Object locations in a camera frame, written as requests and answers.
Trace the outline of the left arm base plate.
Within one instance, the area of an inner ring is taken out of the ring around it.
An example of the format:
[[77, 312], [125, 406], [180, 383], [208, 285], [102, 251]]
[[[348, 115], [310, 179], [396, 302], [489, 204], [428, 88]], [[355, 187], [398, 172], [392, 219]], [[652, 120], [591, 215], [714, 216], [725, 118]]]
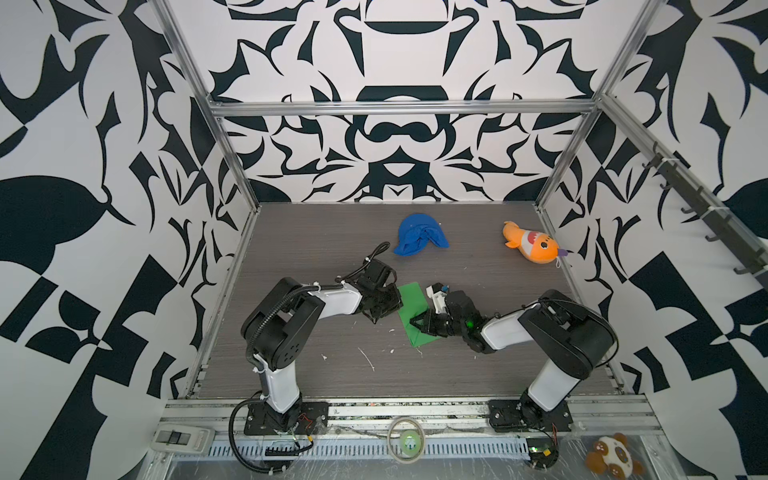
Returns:
[[286, 412], [279, 413], [264, 401], [248, 406], [244, 434], [265, 436], [281, 433], [311, 435], [326, 426], [330, 404], [299, 399]]

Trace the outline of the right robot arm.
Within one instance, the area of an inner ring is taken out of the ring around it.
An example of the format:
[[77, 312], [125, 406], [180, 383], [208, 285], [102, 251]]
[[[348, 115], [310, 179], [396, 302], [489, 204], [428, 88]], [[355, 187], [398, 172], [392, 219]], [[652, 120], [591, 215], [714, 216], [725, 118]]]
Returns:
[[606, 319], [555, 289], [517, 310], [490, 317], [460, 290], [429, 288], [428, 298], [432, 306], [409, 320], [423, 334], [459, 337], [481, 354], [523, 343], [538, 345], [547, 361], [522, 397], [538, 413], [554, 411], [619, 349], [618, 336]]

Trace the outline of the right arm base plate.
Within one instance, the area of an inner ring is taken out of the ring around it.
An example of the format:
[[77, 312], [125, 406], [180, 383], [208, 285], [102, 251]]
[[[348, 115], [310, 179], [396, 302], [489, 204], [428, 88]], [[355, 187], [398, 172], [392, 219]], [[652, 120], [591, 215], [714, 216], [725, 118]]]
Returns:
[[497, 433], [528, 430], [569, 432], [573, 423], [573, 416], [565, 401], [551, 411], [544, 411], [528, 397], [492, 399], [487, 402], [487, 406], [489, 425]]

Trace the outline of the green square paper sheet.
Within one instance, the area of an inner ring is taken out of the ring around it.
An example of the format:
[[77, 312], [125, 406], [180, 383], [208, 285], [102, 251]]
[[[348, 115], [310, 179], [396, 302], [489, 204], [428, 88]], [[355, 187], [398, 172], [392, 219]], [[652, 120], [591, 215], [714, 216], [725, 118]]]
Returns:
[[398, 287], [402, 306], [398, 310], [405, 334], [414, 348], [419, 348], [438, 340], [438, 337], [421, 332], [410, 321], [429, 310], [424, 291], [417, 282]]

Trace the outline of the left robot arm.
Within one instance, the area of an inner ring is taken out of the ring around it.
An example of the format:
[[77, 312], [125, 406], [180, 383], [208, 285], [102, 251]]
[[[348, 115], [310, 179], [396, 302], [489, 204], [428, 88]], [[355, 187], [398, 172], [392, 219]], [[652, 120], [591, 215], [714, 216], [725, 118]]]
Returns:
[[402, 306], [396, 280], [393, 268], [370, 258], [331, 284], [285, 277], [269, 291], [244, 321], [241, 335], [272, 410], [284, 414], [300, 402], [295, 362], [317, 323], [354, 315], [377, 323]]

